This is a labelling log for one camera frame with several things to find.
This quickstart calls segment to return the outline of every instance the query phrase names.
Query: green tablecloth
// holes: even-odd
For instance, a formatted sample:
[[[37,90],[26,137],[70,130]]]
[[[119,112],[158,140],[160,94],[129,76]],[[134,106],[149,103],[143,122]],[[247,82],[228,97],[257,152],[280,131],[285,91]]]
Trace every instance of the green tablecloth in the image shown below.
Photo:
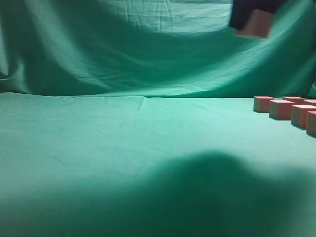
[[[252,105],[0,94],[0,236],[315,236],[316,139]]]

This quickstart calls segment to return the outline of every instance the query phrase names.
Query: green backdrop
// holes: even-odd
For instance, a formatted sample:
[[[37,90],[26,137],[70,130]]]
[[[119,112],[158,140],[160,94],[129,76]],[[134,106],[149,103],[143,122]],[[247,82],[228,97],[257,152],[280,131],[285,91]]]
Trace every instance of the green backdrop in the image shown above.
[[[0,92],[315,96],[313,1],[289,2],[268,40],[233,36],[231,2],[0,0]]]

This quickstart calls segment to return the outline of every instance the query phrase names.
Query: green cloth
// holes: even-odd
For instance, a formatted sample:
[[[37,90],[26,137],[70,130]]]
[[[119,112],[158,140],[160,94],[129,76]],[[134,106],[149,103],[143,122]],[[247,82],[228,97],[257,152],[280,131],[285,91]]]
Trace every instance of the green cloth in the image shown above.
[[[315,138],[252,106],[0,94],[0,236],[314,236]]]
[[[268,40],[228,28],[231,0],[0,0],[0,92],[316,96],[315,6],[290,0]]]

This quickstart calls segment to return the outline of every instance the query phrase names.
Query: block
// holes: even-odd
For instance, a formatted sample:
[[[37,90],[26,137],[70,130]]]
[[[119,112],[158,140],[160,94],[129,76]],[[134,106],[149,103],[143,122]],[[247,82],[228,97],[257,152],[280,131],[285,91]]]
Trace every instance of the block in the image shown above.
[[[296,105],[303,105],[305,98],[296,97],[296,96],[284,96],[283,100],[293,101]]]
[[[279,120],[291,120],[293,101],[272,100],[270,101],[269,116]]]
[[[292,107],[292,124],[301,128],[306,128],[307,113],[309,111],[316,111],[314,105],[293,105]]]
[[[314,105],[314,106],[316,106],[316,100],[304,100],[304,105]]]
[[[316,137],[316,112],[308,112],[307,113],[307,126],[306,126],[307,134]]]
[[[271,100],[274,100],[274,98],[270,96],[255,96],[253,110],[256,112],[268,113]]]

